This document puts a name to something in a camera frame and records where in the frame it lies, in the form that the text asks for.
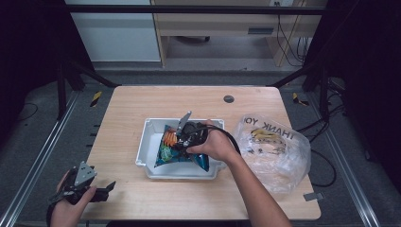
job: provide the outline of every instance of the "finger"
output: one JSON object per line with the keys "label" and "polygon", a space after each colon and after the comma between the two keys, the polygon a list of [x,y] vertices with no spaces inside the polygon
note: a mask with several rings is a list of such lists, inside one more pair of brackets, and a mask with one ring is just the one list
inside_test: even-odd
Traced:
{"label": "finger", "polygon": [[62,176],[61,181],[59,181],[59,183],[57,184],[56,191],[59,191],[59,190],[60,190],[61,184],[62,184],[62,182],[64,182],[64,180],[65,180],[65,178],[67,177],[69,171],[70,171],[70,170],[68,170],[67,172],[65,172],[65,173],[64,173],[64,176]]}
{"label": "finger", "polygon": [[94,197],[96,192],[96,186],[91,186],[80,198],[80,200],[77,202],[76,206],[79,209],[85,209],[86,205],[91,201],[91,199]]}

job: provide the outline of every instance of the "floor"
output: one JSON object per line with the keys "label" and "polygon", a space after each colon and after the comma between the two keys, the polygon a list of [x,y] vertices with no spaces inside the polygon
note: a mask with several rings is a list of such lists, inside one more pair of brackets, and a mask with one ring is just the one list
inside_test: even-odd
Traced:
{"label": "floor", "polygon": [[[297,44],[292,46],[294,50],[297,48]],[[139,66],[134,70],[116,71],[108,65],[99,68],[98,73],[122,84],[265,86],[299,68],[288,62],[276,67],[266,49],[266,42],[259,38],[211,37],[206,43],[202,38],[178,37],[171,40],[165,67]],[[298,62],[294,56],[289,55],[288,58],[291,64]],[[61,131],[54,131],[60,123],[56,121],[55,83],[32,91],[26,98],[27,103],[32,103],[26,104],[21,113],[21,117],[26,119],[15,125],[9,142],[1,147],[0,170],[4,174],[0,176],[0,186],[8,189],[2,190],[2,221],[6,218],[19,226],[45,226],[46,198],[54,193],[65,169],[86,160],[89,155],[113,89],[89,77],[82,78],[87,84],[82,92],[68,90],[68,97],[75,100],[75,104]],[[304,79],[300,77],[280,88],[295,130],[320,118],[317,111],[319,89],[305,93],[301,88]],[[102,91],[101,99],[95,108],[90,108],[89,104],[97,91]],[[299,100],[308,101],[309,105],[295,103],[294,93],[298,94]],[[330,109],[334,110],[341,104],[341,99],[335,92],[330,94],[333,94]],[[317,220],[293,220],[293,225],[401,226],[401,196],[380,164],[365,160],[363,147],[346,117],[346,110],[340,109],[336,113],[330,118],[328,129],[311,142],[312,148],[323,155],[312,155],[309,172],[315,192],[323,195],[323,199],[319,200],[322,216]],[[306,131],[305,136],[312,138],[321,127],[319,124]],[[49,144],[46,139],[50,134],[58,139]],[[44,160],[44,164],[39,165],[38,158]],[[33,166],[40,167],[36,174],[32,172]],[[330,184],[335,173],[337,178]],[[105,226],[105,222],[91,220],[90,226]]]}

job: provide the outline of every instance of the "hand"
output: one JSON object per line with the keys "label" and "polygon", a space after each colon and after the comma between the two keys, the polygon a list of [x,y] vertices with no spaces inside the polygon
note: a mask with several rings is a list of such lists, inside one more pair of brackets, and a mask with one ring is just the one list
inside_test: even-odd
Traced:
{"label": "hand", "polygon": [[[57,190],[61,187],[61,183],[64,181],[64,178],[67,176],[67,173],[64,174],[64,177],[61,179],[59,184],[57,185]],[[91,186],[82,196],[82,198],[77,202],[77,204],[73,205],[68,200],[63,199],[56,204],[56,207],[53,210],[53,215],[51,217],[50,226],[57,227],[76,227],[79,223],[80,217],[82,215],[83,210],[86,205],[95,195],[96,187]]]}
{"label": "hand", "polygon": [[[206,125],[213,125],[211,120],[202,122]],[[227,135],[218,130],[209,130],[206,141],[198,146],[188,148],[188,153],[204,153],[215,160],[227,163],[234,156],[239,155]]]}

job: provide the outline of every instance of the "wooden table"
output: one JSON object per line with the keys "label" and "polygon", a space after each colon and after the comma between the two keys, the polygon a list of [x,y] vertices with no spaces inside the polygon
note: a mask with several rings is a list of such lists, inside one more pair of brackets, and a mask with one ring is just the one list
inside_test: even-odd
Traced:
{"label": "wooden table", "polygon": [[[223,98],[233,96],[233,103]],[[272,87],[121,86],[109,107],[88,158],[95,166],[95,185],[116,181],[106,202],[90,203],[85,219],[248,219],[229,168],[214,180],[152,180],[135,164],[146,118],[223,119],[233,131],[243,114],[260,113],[290,126],[278,89]],[[288,196],[277,199],[290,219],[316,219],[316,201],[306,176]]]}

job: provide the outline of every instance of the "aluminum rail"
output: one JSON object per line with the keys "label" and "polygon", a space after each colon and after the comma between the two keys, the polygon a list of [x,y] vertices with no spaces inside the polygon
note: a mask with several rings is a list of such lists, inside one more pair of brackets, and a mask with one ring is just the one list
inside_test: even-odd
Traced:
{"label": "aluminum rail", "polygon": [[[318,100],[315,96],[311,94],[307,94],[308,99],[311,100],[312,107],[318,117],[320,117],[320,111],[318,106]],[[336,164],[339,167],[341,176],[344,179],[344,183],[348,188],[351,198],[354,201],[354,204],[359,212],[360,218],[363,221],[363,224],[366,227],[379,227],[380,222],[375,215],[375,211],[369,203],[365,193],[363,192],[362,187],[357,180],[357,176],[352,170],[351,166],[348,164],[348,161],[345,155],[342,152],[342,149],[339,143],[336,140],[333,132],[330,128],[324,133],[326,136],[326,141],[330,145],[330,150],[332,151],[333,158],[336,161]]]}
{"label": "aluminum rail", "polygon": [[56,122],[52,132],[50,132],[47,137],[44,146],[41,149],[38,157],[36,158],[35,163],[32,165],[32,168],[26,175],[24,182],[22,183],[20,189],[12,200],[6,212],[0,218],[0,226],[1,227],[11,227],[14,226],[18,216],[20,215],[35,183],[39,180],[39,177],[44,169],[44,165],[47,162],[47,159],[50,157],[50,154],[53,151],[59,137],[66,125],[71,112],[73,112],[75,105],[77,103],[79,96],[79,92],[73,92],[71,95],[69,102],[67,104],[68,109],[64,114],[63,118]]}
{"label": "aluminum rail", "polygon": [[84,13],[200,13],[200,14],[280,14],[336,15],[341,9],[307,7],[248,7],[248,6],[149,6],[149,5],[45,5],[45,9],[68,9]]}

